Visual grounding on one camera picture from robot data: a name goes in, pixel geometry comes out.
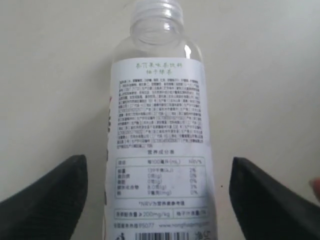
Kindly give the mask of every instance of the barcode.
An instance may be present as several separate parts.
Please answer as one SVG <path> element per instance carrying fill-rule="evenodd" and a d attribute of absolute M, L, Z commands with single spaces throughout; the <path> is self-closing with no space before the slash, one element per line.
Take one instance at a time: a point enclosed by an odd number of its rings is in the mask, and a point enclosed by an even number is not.
<path fill-rule="evenodd" d="M 189 233 L 188 232 L 136 233 L 135 240 L 189 240 Z"/>

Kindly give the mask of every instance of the white tabletop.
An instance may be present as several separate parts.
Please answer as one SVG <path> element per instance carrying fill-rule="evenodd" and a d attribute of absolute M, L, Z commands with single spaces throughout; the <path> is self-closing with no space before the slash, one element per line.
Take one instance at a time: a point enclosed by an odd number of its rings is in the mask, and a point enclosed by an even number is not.
<path fill-rule="evenodd" d="M 229 179 L 247 157 L 316 202 L 320 1 L 181 0 L 203 52 L 219 239 L 243 240 Z M 88 160 L 74 240 L 100 240 L 111 52 L 133 0 L 0 1 L 0 201 L 74 154 Z"/>

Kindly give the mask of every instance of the black plastic piece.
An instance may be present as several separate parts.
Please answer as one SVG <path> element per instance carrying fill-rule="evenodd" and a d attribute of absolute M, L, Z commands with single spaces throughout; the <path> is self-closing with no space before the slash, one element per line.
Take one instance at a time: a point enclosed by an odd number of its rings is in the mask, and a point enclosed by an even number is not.
<path fill-rule="evenodd" d="M 72 156 L 0 203 L 0 240 L 69 240 L 87 193 L 86 157 Z"/>
<path fill-rule="evenodd" d="M 247 240 L 320 240 L 320 208 L 245 158 L 233 160 L 229 194 Z"/>

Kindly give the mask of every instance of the clear plastic bottle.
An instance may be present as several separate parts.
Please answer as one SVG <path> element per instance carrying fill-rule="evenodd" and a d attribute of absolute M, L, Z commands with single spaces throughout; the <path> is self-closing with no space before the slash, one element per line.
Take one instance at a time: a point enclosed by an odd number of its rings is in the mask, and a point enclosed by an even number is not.
<path fill-rule="evenodd" d="M 176 0 L 137 2 L 111 71 L 105 240 L 218 239 L 201 62 Z"/>

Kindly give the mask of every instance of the product label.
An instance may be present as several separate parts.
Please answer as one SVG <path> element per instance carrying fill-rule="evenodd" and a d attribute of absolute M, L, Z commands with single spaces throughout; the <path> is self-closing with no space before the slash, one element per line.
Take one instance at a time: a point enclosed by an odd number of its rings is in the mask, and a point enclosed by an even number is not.
<path fill-rule="evenodd" d="M 131 58 L 112 66 L 105 240 L 215 240 L 203 64 Z"/>

